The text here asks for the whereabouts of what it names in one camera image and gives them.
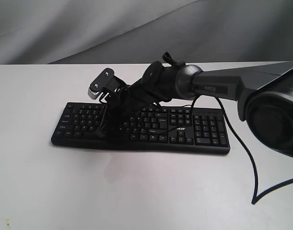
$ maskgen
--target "gray backdrop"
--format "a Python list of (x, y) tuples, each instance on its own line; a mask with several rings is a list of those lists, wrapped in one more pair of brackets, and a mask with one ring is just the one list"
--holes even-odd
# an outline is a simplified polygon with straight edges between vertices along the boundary
[(108, 11), (101, 1), (69, 1), (24, 46), (10, 42), (19, 52), (0, 49), (0, 63), (150, 63), (165, 51), (188, 62), (293, 60), (293, 0), (110, 0)]

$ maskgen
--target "table surface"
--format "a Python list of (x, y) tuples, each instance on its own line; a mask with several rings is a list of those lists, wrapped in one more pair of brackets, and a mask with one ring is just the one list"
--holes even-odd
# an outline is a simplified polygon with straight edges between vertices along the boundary
[[(253, 65), (200, 64), (204, 70)], [(67, 102), (94, 102), (87, 89), (104, 68), (131, 84), (147, 66), (0, 65), (0, 230), (293, 229), (293, 184), (251, 205), (252, 166), (229, 130), (226, 156), (50, 143)], [(238, 119), (236, 102), (223, 104), (256, 160), (259, 192), (293, 178), (293, 158), (259, 143)], [(203, 96), (196, 107), (218, 104)]]

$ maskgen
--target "white table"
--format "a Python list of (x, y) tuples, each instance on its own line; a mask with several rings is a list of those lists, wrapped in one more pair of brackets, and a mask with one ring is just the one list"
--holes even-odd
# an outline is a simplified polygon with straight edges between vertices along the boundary
[[(0, 230), (293, 229), (293, 184), (251, 205), (252, 166), (231, 132), (226, 156), (51, 145), (65, 104), (93, 102), (87, 89), (104, 68), (133, 83), (147, 66), (0, 66)], [(259, 143), (239, 121), (236, 102), (223, 103), (255, 157), (259, 192), (293, 178), (293, 158)], [(209, 97), (196, 106), (218, 107)]]

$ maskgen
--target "black keyboard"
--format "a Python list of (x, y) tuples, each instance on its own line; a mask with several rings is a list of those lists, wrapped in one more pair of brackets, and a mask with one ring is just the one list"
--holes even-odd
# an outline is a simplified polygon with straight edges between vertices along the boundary
[(118, 127), (122, 141), (99, 138), (95, 129), (103, 104), (67, 103), (51, 141), (54, 145), (100, 150), (160, 150), (226, 154), (230, 150), (221, 109), (149, 106)]

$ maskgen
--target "robotic arm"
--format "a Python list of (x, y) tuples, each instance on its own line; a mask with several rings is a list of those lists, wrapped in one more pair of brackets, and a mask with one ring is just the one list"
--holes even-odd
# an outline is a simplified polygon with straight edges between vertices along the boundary
[(238, 101), (238, 115), (264, 145), (293, 157), (293, 62), (203, 71), (195, 65), (152, 63), (132, 85), (105, 69), (90, 85), (92, 99), (105, 99), (99, 136), (109, 136), (130, 114), (172, 99), (192, 101), (200, 95)]

